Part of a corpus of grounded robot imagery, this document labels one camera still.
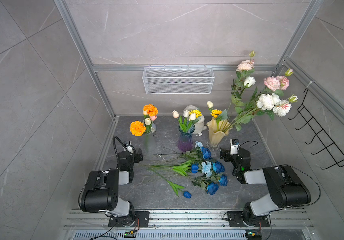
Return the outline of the blue rose vase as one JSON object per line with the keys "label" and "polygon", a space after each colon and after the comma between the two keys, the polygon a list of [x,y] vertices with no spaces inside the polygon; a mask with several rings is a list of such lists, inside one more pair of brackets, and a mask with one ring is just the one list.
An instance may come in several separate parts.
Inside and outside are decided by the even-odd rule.
{"label": "blue rose vase", "polygon": [[187,161],[205,161],[212,158],[212,153],[209,149],[204,147],[196,147],[191,151],[187,151],[181,154],[181,158],[186,159]]}

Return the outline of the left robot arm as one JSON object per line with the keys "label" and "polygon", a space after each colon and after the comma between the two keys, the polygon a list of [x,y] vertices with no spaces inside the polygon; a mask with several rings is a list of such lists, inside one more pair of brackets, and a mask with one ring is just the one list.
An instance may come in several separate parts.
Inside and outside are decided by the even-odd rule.
{"label": "left robot arm", "polygon": [[140,228],[134,205],[119,197],[119,186],[132,183],[134,165],[141,162],[143,153],[136,150],[130,141],[123,142],[113,136],[117,167],[106,171],[92,171],[78,196],[78,205],[83,212],[105,213],[123,227]]}

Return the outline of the light blue carnation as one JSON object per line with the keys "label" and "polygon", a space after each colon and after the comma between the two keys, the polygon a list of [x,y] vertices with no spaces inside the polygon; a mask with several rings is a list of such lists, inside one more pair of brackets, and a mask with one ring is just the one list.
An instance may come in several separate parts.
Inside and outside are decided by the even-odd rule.
{"label": "light blue carnation", "polygon": [[196,144],[196,147],[200,149],[203,147],[203,144],[201,142],[195,141],[195,144]]}
{"label": "light blue carnation", "polygon": [[212,163],[209,161],[205,161],[201,163],[202,165],[202,173],[207,177],[210,178],[213,174],[212,171]]}

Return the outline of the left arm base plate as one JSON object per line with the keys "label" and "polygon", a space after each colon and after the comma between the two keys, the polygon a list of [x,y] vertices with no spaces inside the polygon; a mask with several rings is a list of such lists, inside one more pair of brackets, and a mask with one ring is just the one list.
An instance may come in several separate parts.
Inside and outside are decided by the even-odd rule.
{"label": "left arm base plate", "polygon": [[130,212],[124,217],[109,217],[109,227],[116,226],[118,228],[146,228],[149,225],[150,212],[149,211],[135,211]]}

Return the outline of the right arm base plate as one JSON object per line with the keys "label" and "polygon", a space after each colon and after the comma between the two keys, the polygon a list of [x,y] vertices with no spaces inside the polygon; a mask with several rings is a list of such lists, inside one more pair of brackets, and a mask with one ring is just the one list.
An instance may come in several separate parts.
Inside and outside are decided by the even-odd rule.
{"label": "right arm base plate", "polygon": [[256,217],[250,214],[244,214],[241,211],[228,211],[223,216],[224,220],[229,223],[230,227],[269,227],[270,222],[267,216]]}

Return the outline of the blue tulip vase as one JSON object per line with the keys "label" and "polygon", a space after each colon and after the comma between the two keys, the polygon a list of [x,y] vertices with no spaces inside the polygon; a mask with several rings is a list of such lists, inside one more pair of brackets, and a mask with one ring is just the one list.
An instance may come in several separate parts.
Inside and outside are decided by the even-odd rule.
{"label": "blue tulip vase", "polygon": [[179,196],[179,193],[182,193],[183,196],[187,199],[190,199],[192,197],[192,195],[188,191],[185,190],[185,187],[171,182],[170,180],[162,176],[160,173],[158,173],[156,170],[151,169],[151,171],[155,173],[156,175],[158,175],[159,177],[161,177],[163,180],[165,180],[169,184],[169,186],[173,189],[174,193],[177,196]]}
{"label": "blue tulip vase", "polygon": [[200,169],[198,164],[193,164],[192,162],[184,162],[179,165],[173,165],[173,166],[162,166],[162,165],[151,165],[150,169],[152,170],[171,170],[173,172],[176,172],[180,175],[186,176],[188,172],[190,173],[197,173]]}

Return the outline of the cream wavy glass vase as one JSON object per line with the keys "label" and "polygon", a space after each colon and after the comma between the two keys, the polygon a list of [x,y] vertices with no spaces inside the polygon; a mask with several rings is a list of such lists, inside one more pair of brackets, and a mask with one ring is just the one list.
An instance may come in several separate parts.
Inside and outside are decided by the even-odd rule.
{"label": "cream wavy glass vase", "polygon": [[228,136],[229,130],[233,128],[228,120],[217,122],[214,118],[207,123],[207,127],[209,128],[209,142],[207,146],[211,149],[218,149],[221,140]]}

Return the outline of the blue rose low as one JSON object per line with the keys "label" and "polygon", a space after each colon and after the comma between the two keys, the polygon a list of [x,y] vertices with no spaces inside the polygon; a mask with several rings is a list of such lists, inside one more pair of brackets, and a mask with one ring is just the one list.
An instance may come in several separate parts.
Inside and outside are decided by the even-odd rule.
{"label": "blue rose low", "polygon": [[221,186],[227,186],[228,184],[228,178],[226,175],[222,175],[221,177],[219,177],[218,182]]}

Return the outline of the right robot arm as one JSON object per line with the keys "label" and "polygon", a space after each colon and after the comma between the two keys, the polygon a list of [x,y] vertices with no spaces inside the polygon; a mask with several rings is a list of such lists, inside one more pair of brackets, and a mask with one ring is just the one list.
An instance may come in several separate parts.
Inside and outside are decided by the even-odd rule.
{"label": "right robot arm", "polygon": [[226,213],[230,227],[244,224],[247,227],[269,227],[270,213],[287,208],[305,207],[317,203],[319,196],[312,201],[311,193],[298,177],[296,171],[303,171],[290,165],[279,165],[261,169],[251,169],[251,153],[240,147],[239,140],[230,140],[230,149],[220,148],[220,159],[233,164],[233,176],[243,185],[265,185],[268,194],[258,200],[247,202],[243,210]]}

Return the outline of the blue rose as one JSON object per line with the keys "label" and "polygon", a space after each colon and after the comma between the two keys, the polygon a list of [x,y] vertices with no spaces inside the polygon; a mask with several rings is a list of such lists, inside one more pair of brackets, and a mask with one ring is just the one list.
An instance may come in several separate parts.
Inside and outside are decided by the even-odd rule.
{"label": "blue rose", "polygon": [[192,181],[192,183],[195,187],[205,190],[209,195],[214,195],[219,189],[219,185],[212,181]]}
{"label": "blue rose", "polygon": [[225,167],[223,166],[222,163],[220,162],[214,162],[212,164],[212,169],[215,173],[219,174],[219,173],[223,173],[225,171]]}

